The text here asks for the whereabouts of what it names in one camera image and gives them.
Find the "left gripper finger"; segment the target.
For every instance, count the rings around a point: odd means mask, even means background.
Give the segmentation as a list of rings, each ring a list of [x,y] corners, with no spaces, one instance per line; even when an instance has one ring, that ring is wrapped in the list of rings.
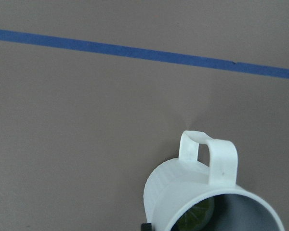
[[[141,231],[152,231],[152,224],[151,223],[142,223],[141,224]]]

